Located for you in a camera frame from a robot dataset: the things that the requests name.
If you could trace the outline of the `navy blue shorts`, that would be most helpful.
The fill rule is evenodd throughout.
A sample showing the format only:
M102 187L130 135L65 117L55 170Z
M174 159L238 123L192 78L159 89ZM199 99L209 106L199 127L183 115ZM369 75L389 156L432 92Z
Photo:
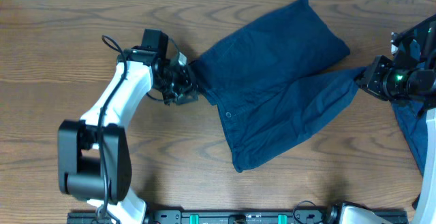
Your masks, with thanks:
M216 106L237 172L308 140L354 99L357 67L332 71L350 53L309 0L265 14L191 64Z

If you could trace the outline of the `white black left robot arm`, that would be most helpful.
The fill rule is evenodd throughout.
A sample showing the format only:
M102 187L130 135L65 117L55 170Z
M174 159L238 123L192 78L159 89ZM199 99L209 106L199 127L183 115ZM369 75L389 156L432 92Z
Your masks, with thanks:
M92 223L144 223L146 202L131 189L126 131L151 89L165 104L195 101L196 80L187 58L160 51L127 49L114 77L90 110L58 129L58 179L62 193L97 208Z

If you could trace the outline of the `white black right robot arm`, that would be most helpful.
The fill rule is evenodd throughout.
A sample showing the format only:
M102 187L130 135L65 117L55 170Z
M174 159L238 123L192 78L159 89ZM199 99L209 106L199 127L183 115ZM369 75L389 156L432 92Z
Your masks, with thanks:
M435 222L435 69L423 63L383 69L376 81L391 101L397 122L422 172L413 223Z

